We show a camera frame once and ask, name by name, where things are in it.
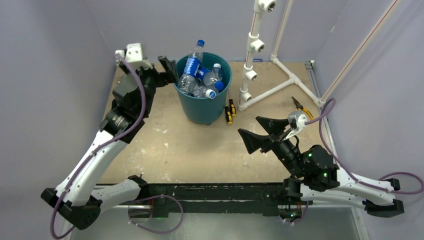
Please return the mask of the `Pepsi bottle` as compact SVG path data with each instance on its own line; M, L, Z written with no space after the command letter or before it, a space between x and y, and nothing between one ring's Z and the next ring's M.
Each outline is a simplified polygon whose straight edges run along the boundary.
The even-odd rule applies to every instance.
M192 49L190 54L187 56L187 61L181 77L177 83L177 87L184 94L190 94L195 86L197 86L197 73L204 56L204 45L205 41L199 39L196 42L195 47Z
M208 88L214 91L222 91L225 88L225 84L222 82L222 77L213 70L209 70L203 66L199 67L197 71L197 77L200 81Z

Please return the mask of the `clear bottle blue-orange label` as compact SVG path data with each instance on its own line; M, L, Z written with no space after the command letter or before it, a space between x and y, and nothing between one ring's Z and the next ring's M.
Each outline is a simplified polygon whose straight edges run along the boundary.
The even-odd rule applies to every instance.
M219 80L222 81L223 79L223 72L222 72L222 66L219 63L215 63L213 65L212 71L219 77Z

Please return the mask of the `teal plastic bin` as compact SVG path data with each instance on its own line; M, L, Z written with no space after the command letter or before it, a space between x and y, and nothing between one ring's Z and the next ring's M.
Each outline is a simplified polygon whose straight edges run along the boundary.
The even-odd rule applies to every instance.
M221 116L227 102L229 87L232 84L233 73L229 63L215 53L205 52L201 66L210 70L213 64L221 64L223 73L222 81L225 86L215 98L193 97L183 93L176 83L173 85L178 93L185 115L191 122L198 125L209 126Z

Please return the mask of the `clear bottle white cap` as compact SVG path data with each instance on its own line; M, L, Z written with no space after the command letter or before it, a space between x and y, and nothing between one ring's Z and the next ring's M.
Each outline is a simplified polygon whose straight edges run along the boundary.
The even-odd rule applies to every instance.
M216 91L213 89L210 89L203 85L197 85L193 88L191 91L191 94L196 98L208 98L208 99L214 99L216 97Z

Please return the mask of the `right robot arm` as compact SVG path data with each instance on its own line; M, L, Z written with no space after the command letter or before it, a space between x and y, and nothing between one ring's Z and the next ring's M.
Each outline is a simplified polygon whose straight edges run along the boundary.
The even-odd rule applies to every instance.
M364 185L359 176L349 175L321 145L313 145L301 152L299 144L292 143L290 139L296 138L305 128L305 115L287 119L257 116L256 121L264 128L266 135L242 128L237 131L249 154L257 150L261 153L271 151L290 173L283 180L283 188L277 191L275 198L286 204L311 201L344 203L380 218L392 218L405 212L403 202L396 199L392 192L399 190L399 180L377 180L377 188L372 188Z

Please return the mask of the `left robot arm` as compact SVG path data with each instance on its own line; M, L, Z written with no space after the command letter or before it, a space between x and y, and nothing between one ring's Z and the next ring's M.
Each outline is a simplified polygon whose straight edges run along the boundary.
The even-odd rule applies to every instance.
M41 198L73 228L84 230L101 213L125 202L146 203L149 191L146 182L130 176L121 183L96 189L96 185L118 154L134 139L150 114L156 89L177 81L177 63L165 56L158 58L163 67L130 66L120 60L124 75L112 91L110 111L99 125L98 132L77 166L55 188L46 188Z

